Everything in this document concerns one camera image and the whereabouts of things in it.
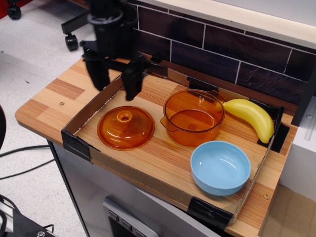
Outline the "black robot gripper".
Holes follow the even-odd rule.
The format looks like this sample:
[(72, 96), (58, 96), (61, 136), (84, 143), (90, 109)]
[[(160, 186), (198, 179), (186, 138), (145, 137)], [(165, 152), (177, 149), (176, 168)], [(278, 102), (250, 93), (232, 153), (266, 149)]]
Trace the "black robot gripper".
[(147, 75), (146, 57), (135, 48), (137, 9), (126, 0), (87, 3), (87, 21), (93, 26), (96, 40), (82, 41), (80, 45), (91, 80), (102, 91), (110, 83), (108, 69), (121, 71), (126, 100), (132, 101), (141, 92)]

